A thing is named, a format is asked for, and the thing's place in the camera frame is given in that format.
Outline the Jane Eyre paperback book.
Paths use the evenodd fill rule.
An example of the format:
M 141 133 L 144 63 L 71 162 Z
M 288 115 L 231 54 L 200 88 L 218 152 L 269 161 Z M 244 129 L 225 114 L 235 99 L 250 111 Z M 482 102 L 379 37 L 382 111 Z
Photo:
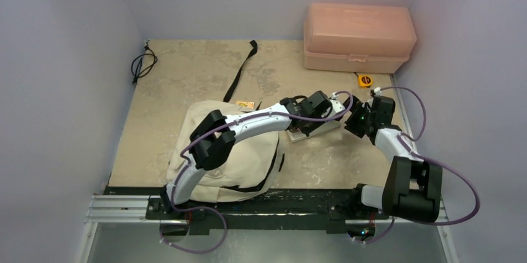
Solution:
M 292 143 L 296 143 L 311 136 L 317 136 L 332 130 L 335 130 L 341 126 L 341 123 L 337 120 L 326 121 L 326 122 L 313 122 L 305 120 L 294 120 L 293 128 L 289 128 L 285 131 Z

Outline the beige canvas backpack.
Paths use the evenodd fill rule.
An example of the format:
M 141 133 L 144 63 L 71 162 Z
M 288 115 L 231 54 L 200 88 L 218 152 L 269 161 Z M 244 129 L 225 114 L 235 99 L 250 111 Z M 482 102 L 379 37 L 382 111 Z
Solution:
M 242 67 L 222 101 L 199 101 L 192 104 L 183 120 L 175 150 L 168 164 L 166 179 L 176 179 L 185 160 L 180 152 L 190 143 L 189 136 L 209 112 L 223 114 L 251 112 L 247 106 L 232 104 L 230 100 L 240 80 Z M 274 182 L 285 159 L 285 145 L 279 132 L 269 132 L 237 143 L 225 164 L 206 172 L 193 189 L 190 200 L 207 203 L 244 201 L 265 193 Z

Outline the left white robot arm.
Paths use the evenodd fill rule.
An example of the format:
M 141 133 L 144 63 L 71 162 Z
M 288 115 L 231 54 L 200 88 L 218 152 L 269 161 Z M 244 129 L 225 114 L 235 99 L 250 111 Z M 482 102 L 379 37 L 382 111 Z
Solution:
M 161 211 L 177 219 L 190 200 L 229 203 L 265 193 L 285 159 L 282 134 L 308 137 L 327 124 L 339 124 L 347 109 L 347 102 L 322 91 L 256 111 L 219 101 L 193 104 L 169 163 Z

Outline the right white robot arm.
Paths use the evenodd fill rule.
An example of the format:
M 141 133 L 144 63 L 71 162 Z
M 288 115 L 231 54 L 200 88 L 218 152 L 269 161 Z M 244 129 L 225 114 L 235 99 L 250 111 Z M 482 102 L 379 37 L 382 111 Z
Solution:
M 390 216 L 435 222 L 440 210 L 442 168 L 418 158 L 401 128 L 392 124 L 395 100 L 374 96 L 363 103 L 353 98 L 351 105 L 345 129 L 359 138 L 367 136 L 391 166 L 383 187 L 356 186 L 358 195 L 349 200 L 350 212 L 363 218 L 376 208 Z

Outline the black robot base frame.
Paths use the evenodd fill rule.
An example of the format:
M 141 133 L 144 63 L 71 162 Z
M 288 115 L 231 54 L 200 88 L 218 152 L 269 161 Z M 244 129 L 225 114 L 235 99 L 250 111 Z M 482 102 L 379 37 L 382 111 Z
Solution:
M 359 203 L 356 189 L 271 188 L 253 199 L 230 203 L 187 201 L 172 208 L 160 195 L 161 188 L 106 187 L 104 194 L 127 200 L 145 200 L 140 213 L 162 225 L 183 223 L 190 235 L 207 235 L 212 229 L 305 230 L 328 234 L 350 232 L 372 237 L 376 221 L 388 221 L 379 210 Z

